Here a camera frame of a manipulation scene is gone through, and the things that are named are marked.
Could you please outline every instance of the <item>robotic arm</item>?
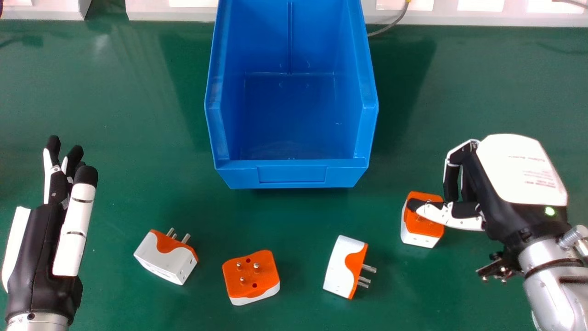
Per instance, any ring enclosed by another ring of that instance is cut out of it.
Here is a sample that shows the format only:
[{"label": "robotic arm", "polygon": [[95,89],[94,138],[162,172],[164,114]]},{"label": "robotic arm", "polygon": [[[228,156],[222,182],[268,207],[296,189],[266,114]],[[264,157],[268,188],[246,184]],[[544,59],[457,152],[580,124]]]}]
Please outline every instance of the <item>robotic arm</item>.
[{"label": "robotic arm", "polygon": [[51,136],[43,150],[44,204],[17,207],[2,266],[8,293],[9,331],[63,331],[82,299],[78,277],[98,172],[75,146],[60,164],[61,143]]},{"label": "robotic arm", "polygon": [[522,275],[537,330],[588,330],[588,229],[567,222],[567,191],[538,141],[514,134],[466,141],[447,154],[443,189],[445,202],[410,199],[406,207],[504,244],[476,272],[485,282]]}]

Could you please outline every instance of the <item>green table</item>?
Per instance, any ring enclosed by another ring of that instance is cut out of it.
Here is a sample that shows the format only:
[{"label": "green table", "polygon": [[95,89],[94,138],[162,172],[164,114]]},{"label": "green table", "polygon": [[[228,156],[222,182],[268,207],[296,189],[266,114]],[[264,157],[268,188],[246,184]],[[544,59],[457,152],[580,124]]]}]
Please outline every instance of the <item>green table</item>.
[{"label": "green table", "polygon": [[[533,330],[516,278],[474,270],[500,244],[448,229],[405,246],[410,190],[441,193],[462,141],[514,132],[543,142],[588,214],[588,30],[397,27],[370,42],[380,114],[370,169],[350,190],[232,191],[213,169],[203,98],[212,24],[128,22],[120,0],[85,22],[0,22],[0,246],[14,208],[42,201],[41,148],[58,134],[100,173],[72,330]],[[175,227],[201,259],[182,287],[133,252]],[[348,301],[322,290],[345,234],[378,267]],[[233,307],[221,264],[273,251],[282,289]],[[6,296],[0,294],[0,302]]]}]

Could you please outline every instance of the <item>black fingertip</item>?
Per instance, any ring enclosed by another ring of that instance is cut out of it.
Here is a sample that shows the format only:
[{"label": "black fingertip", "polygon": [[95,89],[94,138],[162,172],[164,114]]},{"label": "black fingertip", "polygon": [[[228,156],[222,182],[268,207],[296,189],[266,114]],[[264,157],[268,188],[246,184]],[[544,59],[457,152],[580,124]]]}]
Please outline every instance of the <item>black fingertip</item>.
[{"label": "black fingertip", "polygon": [[61,149],[61,141],[59,140],[59,137],[57,137],[56,135],[49,136],[45,148],[47,148],[47,150],[49,150],[51,154],[55,154],[55,156],[58,156],[59,150]]},{"label": "black fingertip", "polygon": [[408,208],[410,211],[416,211],[420,206],[426,203],[427,201],[412,198],[406,202],[406,208]]},{"label": "black fingertip", "polygon": [[83,157],[83,148],[80,145],[74,146],[68,153],[68,162],[71,165],[77,165]]},{"label": "black fingertip", "polygon": [[89,184],[94,187],[98,186],[98,170],[89,165],[83,165],[75,173],[73,184]]}]

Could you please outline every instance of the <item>blue storage container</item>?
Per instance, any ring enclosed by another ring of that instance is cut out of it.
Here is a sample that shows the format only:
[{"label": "blue storage container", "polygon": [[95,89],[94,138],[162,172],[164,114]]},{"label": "blue storage container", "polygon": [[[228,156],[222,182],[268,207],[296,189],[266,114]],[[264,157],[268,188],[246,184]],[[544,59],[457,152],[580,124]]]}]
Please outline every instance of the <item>blue storage container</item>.
[{"label": "blue storage container", "polygon": [[206,87],[230,188],[353,187],[377,95],[360,0],[220,0]]}]

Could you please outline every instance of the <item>green indicator light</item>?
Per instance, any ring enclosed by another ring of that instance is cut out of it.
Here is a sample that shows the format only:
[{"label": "green indicator light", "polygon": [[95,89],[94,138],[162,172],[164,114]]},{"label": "green indicator light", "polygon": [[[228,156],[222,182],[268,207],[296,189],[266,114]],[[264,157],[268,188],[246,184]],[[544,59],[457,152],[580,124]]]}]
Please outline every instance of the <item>green indicator light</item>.
[{"label": "green indicator light", "polygon": [[555,209],[553,209],[553,207],[545,207],[545,215],[547,215],[547,216],[555,215]]}]

